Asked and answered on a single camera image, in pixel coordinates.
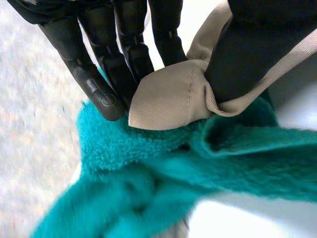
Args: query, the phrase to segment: robotic hand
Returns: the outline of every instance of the robotic hand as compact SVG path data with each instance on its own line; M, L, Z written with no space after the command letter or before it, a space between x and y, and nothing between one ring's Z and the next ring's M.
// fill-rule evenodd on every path
M72 76L107 120L129 110L140 80L154 71L143 31L147 0L8 0L38 24ZM177 35L183 0L149 0L153 34L165 66L186 60ZM81 23L109 85L83 43ZM116 42L115 25L123 54Z

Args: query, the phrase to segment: beige bag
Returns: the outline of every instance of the beige bag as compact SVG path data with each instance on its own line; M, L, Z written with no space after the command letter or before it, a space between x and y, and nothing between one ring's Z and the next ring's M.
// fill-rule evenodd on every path
M235 116L278 78L317 52L316 29L273 66L248 94L217 105L204 72L220 32L231 15L227 1L218 5L197 32L187 53L188 61L160 69L142 79L132 100L130 126L165 130L213 114Z

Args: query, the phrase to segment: teal towel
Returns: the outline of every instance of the teal towel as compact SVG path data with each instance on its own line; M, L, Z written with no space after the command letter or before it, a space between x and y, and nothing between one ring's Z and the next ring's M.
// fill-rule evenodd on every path
M236 117L168 131L106 121L88 103L78 131L80 179L34 238L149 238L222 191L317 202L317 133L280 128L267 95Z

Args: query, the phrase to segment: fuzzy teal cloth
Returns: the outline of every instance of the fuzzy teal cloth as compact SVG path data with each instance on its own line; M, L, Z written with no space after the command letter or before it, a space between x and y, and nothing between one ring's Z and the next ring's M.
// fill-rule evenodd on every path
M78 131L81 177L33 238L149 238L222 191L317 202L317 133L280 128L267 95L168 131L106 121L88 103Z

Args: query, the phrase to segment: beige fabric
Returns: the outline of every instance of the beige fabric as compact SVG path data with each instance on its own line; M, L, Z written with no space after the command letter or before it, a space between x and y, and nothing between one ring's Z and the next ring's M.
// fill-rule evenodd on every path
M278 78L317 52L316 29L272 67L251 92L217 105L204 72L220 31L231 15L227 1L218 5L197 32L187 54L188 61L160 69L142 79L132 100L130 126L164 130L185 126L213 114L235 116Z

